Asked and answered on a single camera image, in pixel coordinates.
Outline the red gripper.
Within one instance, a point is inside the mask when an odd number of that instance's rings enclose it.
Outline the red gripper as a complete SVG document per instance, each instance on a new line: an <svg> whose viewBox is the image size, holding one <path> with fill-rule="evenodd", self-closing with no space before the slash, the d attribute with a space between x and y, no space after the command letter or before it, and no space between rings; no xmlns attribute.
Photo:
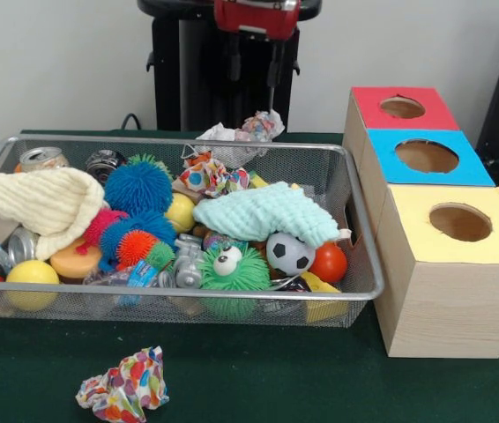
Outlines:
<svg viewBox="0 0 499 423"><path fill-rule="evenodd" d="M281 79L285 42L296 26L301 2L288 1L214 1L214 18L218 28L228 35L228 78L237 82L241 77L242 57L239 32L256 33L271 41L272 56L266 84L276 87Z"/></svg>

